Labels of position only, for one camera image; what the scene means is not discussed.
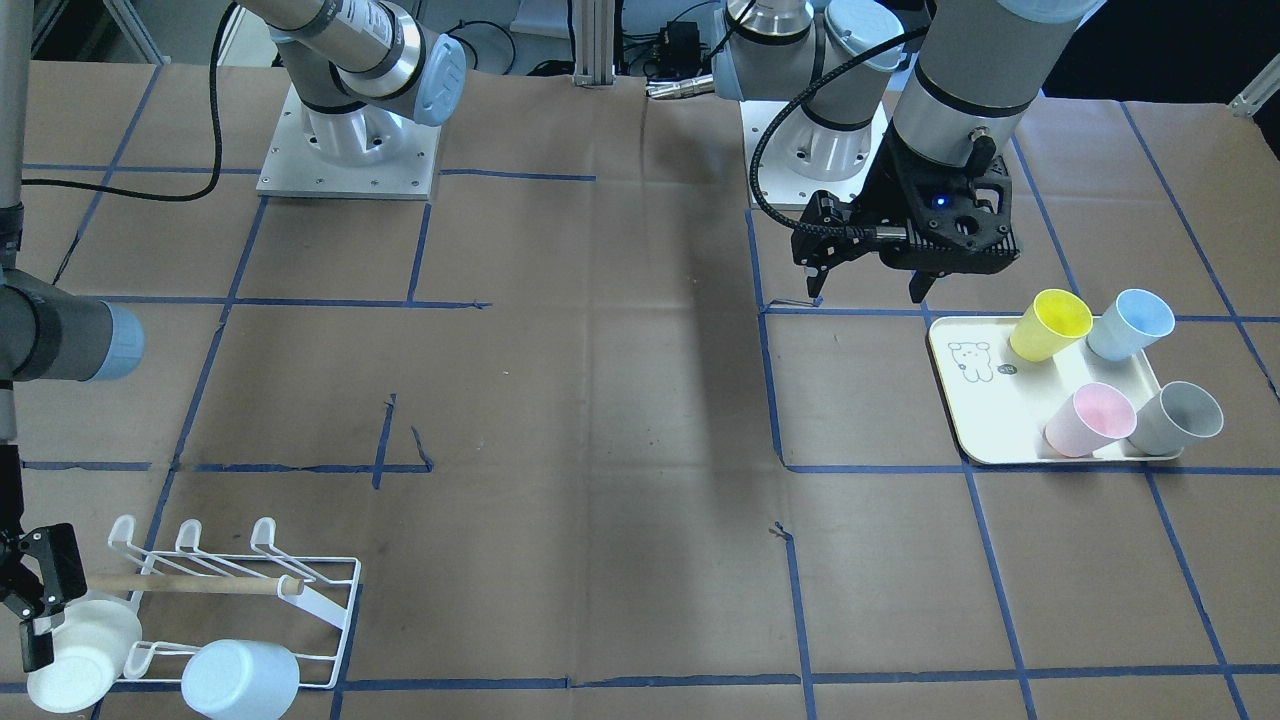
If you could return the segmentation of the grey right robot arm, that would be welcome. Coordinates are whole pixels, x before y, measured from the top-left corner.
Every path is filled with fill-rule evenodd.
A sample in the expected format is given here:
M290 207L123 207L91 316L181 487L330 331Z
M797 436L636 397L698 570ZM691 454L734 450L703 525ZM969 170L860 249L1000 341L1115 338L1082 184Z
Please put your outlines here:
M296 92L311 115L360 117L439 127L463 94L468 63L461 41L433 33L387 1L229 1L215 35L237 10L262 19ZM88 585L74 528L26 530L13 387L31 380L115 380L145 351L145 332L128 309L67 293L17 266L24 236L26 187L55 187L148 202L193 202L210 195L224 168L218 47L206 64L212 158L207 182L188 193L141 191L23 174L35 4L3 4L3 606L17 621L20 662L35 673L54 662L51 624Z

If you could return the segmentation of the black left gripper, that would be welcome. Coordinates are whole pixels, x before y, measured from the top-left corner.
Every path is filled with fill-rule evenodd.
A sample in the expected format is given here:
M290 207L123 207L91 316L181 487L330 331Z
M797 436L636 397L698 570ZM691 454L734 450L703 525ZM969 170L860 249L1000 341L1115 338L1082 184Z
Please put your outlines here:
M927 272L908 264L913 228L902 174L913 161L931 161L963 168L966 176L977 178L988 169L996 154L995 140L986 131L977 129L961 142L959 165L945 165L911 150L897 131L887 131L855 202L858 215L850 202L841 201L829 191L818 190L810 196L799 220L806 229L796 228L791 233L792 260L805 274L806 296L817 301L831 269L877 250L876 225L869 222L886 222L904 227L908 236L882 249L881 261L895 269L911 270L909 299L913 304L923 304L934 283L946 277L946 272Z

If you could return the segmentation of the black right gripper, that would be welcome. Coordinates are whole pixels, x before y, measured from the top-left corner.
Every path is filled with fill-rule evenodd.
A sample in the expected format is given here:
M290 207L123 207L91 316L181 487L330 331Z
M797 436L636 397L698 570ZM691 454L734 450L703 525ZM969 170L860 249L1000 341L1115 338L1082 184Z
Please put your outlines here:
M18 447L1 446L1 600L19 619L20 660L26 673L54 662L52 633L36 621L55 618L87 593L76 529L70 523L23 533L26 510Z

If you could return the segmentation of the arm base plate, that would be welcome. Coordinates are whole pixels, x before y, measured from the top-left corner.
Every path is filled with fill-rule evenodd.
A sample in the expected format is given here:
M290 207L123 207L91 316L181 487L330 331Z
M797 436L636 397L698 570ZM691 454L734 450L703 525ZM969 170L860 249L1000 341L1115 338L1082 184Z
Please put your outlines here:
M256 190L280 199L428 201L439 140L439 128L379 108L316 111L291 87Z
M771 136L762 155L758 174L765 200L778 209L799 211L818 190L844 201L855 199L887 126L883 105L877 106L869 126L849 132L818 126L797 109Z

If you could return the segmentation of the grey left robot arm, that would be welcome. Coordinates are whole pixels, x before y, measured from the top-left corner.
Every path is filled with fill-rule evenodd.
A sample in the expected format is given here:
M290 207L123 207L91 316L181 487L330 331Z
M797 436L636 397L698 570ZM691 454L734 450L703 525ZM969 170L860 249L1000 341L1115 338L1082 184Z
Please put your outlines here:
M817 300L876 255L920 302L951 274L1020 256L1002 152L1096 1L928 1L908 27L878 1L727 1L707 59L716 92L778 101L750 192L791 231Z

